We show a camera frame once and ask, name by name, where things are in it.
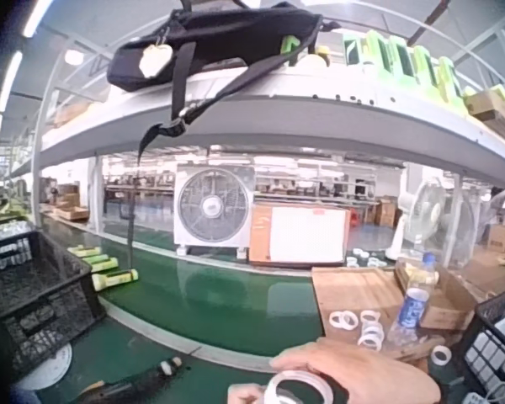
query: metal shelf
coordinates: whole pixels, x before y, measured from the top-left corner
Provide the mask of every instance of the metal shelf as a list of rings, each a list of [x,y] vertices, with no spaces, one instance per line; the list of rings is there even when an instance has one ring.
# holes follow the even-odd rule
[[[242,68],[189,79],[188,100],[212,98]],[[41,168],[76,158],[136,150],[144,131],[168,121],[170,86],[147,88],[101,104],[43,137]],[[197,119],[179,138],[154,146],[288,145],[368,152],[440,167],[505,187],[505,140],[359,66],[286,67]],[[30,162],[12,171],[28,173]]]

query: black plastic crate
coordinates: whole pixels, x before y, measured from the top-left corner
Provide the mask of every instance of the black plastic crate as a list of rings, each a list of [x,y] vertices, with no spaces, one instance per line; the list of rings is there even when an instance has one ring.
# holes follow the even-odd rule
[[[505,382],[505,292],[480,303],[455,350],[455,363],[482,396]],[[504,389],[497,391],[502,395]],[[505,404],[505,397],[497,401]]]
[[[0,358],[14,380],[103,316],[87,263],[39,231],[0,240]]]

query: box fan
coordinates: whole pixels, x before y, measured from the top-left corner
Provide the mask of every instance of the box fan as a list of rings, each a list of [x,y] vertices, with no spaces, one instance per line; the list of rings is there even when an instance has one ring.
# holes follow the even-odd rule
[[[174,243],[189,247],[234,247],[247,258],[254,197],[254,168],[178,166],[174,188]]]

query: white fan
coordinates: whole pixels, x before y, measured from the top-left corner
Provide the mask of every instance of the white fan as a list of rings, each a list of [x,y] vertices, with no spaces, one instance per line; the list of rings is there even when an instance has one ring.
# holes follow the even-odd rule
[[[178,255],[189,246],[235,247],[247,257],[254,196],[254,168],[178,166],[174,187],[174,243]]]
[[[398,207],[402,216],[396,226],[392,244],[385,256],[396,261],[402,254],[404,239],[416,245],[416,249],[438,229],[445,205],[446,192],[438,178],[424,181],[415,195],[402,192]]]

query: person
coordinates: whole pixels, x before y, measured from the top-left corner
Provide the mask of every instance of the person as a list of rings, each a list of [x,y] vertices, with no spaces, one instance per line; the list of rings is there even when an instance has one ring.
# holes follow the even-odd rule
[[[286,349],[270,364],[277,372],[300,369],[331,377],[348,392],[348,404],[433,404],[441,398],[439,386],[420,369],[327,338]],[[264,390],[257,384],[231,385],[227,403],[262,402]]]

